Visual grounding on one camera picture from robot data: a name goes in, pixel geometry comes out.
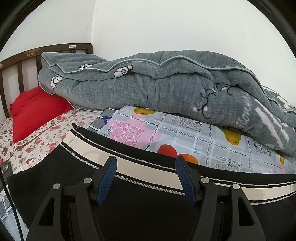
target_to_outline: fruit print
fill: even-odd
[[[182,156],[184,158],[184,160],[187,162],[192,162],[192,163],[198,164],[198,160],[190,154],[179,154],[178,157],[179,156]]]
[[[161,145],[157,151],[159,154],[177,158],[177,151],[171,145]]]
[[[285,158],[283,156],[279,156],[279,160],[280,160],[281,164],[284,165]]]
[[[139,114],[139,115],[148,115],[148,114],[154,114],[156,113],[155,110],[150,110],[150,109],[144,109],[140,107],[136,107],[134,109],[134,113]]]
[[[166,155],[166,156],[171,156],[171,157],[174,157],[174,158],[177,158],[179,156],[182,156],[184,158],[185,161],[188,161],[188,162],[192,162],[192,163],[195,163],[195,164],[198,164],[198,160],[196,159],[196,157],[190,155],[190,154],[186,154],[186,153],[182,153],[182,154],[177,154],[177,151],[175,150],[174,147],[172,147],[171,145],[161,145],[157,151],[157,153],[159,154],[163,154],[163,155]]]
[[[226,140],[234,146],[238,145],[239,141],[242,139],[242,136],[238,133],[223,128],[220,128],[220,130],[224,133]]]

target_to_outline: red pillow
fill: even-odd
[[[40,126],[72,109],[64,98],[48,94],[39,86],[21,93],[10,105],[13,142],[25,139]]]

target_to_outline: gray comforter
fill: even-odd
[[[214,52],[139,53],[107,61],[84,53],[42,53],[39,85],[76,109],[125,105],[179,113],[240,129],[296,156],[296,111],[236,60]]]

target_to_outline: black mount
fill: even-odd
[[[75,241],[78,235],[83,241],[105,241],[92,207],[106,199],[116,169],[117,160],[110,156],[91,178],[67,187],[53,185],[26,240]],[[183,157],[176,158],[176,171],[187,199],[200,209],[188,241],[266,241],[256,213],[238,184],[216,185],[191,169]],[[217,214],[218,206],[223,206],[222,215]],[[77,211],[77,229],[72,227],[72,208]]]

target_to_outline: wooden headboard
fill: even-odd
[[[43,52],[65,52],[70,51],[75,53],[76,50],[84,50],[85,53],[93,54],[93,46],[90,43],[71,43],[71,44],[57,44],[57,45],[48,45],[44,47],[34,48],[31,50],[24,51],[13,55],[0,62],[0,96],[2,101],[3,110],[6,118],[10,116],[8,111],[8,106],[6,104],[4,86],[3,86],[3,76],[2,71],[10,66],[17,65],[17,77],[20,93],[23,93],[24,82],[22,75],[22,61],[28,60],[30,58],[36,58],[36,67],[37,67],[37,77],[39,71],[41,70],[41,54]]]

